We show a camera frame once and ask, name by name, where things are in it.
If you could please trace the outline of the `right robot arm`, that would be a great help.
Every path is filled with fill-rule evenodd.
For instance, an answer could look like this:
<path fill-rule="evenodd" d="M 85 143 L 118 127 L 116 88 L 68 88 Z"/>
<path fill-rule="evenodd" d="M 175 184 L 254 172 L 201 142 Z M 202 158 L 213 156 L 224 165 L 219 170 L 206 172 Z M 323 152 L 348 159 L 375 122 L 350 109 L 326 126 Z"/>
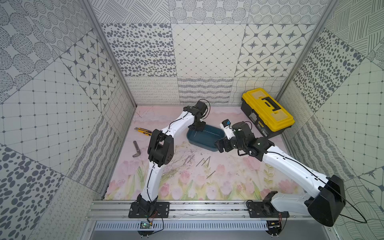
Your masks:
<path fill-rule="evenodd" d="M 310 215 L 320 224 L 332 227 L 346 205 L 344 181 L 336 175 L 328 177 L 283 152 L 267 138 L 256 138 L 246 122 L 234 125 L 229 120 L 220 123 L 225 137 L 216 141 L 220 153 L 238 151 L 270 165 L 292 179 L 304 194 L 271 193 L 266 201 L 279 212 Z"/>

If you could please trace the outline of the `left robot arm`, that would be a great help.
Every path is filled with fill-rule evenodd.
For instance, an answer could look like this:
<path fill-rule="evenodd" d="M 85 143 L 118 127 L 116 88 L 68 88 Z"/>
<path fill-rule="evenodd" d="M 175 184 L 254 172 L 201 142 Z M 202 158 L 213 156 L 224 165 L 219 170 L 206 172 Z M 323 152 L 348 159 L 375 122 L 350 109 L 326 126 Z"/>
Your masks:
<path fill-rule="evenodd" d="M 156 205 L 163 172 L 175 153 L 175 138 L 185 129 L 201 132 L 206 126 L 204 119 L 209 115 L 211 104 L 200 99 L 193 106 L 186 106 L 176 120 L 162 130 L 152 132 L 148 146 L 149 171 L 145 186 L 137 197 L 137 203 L 145 211 L 150 211 Z"/>

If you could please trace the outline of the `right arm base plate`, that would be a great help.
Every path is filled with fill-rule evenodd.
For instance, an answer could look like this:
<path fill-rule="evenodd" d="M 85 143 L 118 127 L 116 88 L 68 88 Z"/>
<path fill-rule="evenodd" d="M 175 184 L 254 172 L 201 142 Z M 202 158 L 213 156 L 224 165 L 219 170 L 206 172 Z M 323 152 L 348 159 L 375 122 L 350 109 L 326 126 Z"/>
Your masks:
<path fill-rule="evenodd" d="M 272 204 L 264 202 L 246 201 L 250 218 L 289 218 L 288 212 L 277 211 Z"/>

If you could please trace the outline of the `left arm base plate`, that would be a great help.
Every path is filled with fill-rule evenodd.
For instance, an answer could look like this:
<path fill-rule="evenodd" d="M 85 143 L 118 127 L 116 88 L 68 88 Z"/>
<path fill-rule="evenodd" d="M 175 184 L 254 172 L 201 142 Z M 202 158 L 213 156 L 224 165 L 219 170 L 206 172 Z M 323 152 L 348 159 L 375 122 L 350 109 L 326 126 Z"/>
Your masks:
<path fill-rule="evenodd" d="M 170 210 L 169 202 L 138 203 L 133 202 L 130 206 L 129 218 L 168 218 Z"/>

